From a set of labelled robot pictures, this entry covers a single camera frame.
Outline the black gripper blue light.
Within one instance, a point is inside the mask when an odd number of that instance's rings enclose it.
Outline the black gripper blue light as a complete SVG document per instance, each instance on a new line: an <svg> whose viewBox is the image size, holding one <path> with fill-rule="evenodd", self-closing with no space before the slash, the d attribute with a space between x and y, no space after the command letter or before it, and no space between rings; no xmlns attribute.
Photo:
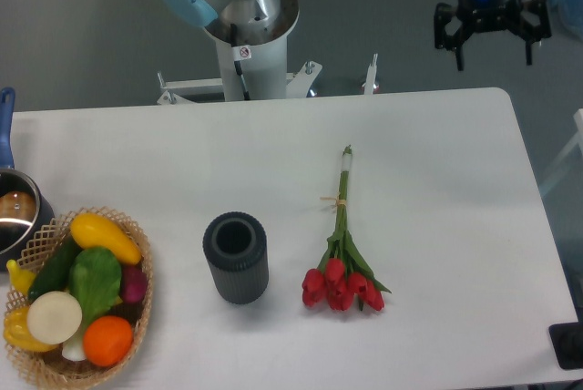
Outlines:
<svg viewBox="0 0 583 390"><path fill-rule="evenodd" d="M450 34L454 19L459 27ZM552 37L547 0L457 0L457 6L438 3L434 12L434 43L455 55L458 71L465 69L463 45L473 33L509 31L525 46L528 66L533 65L533 46Z"/></svg>

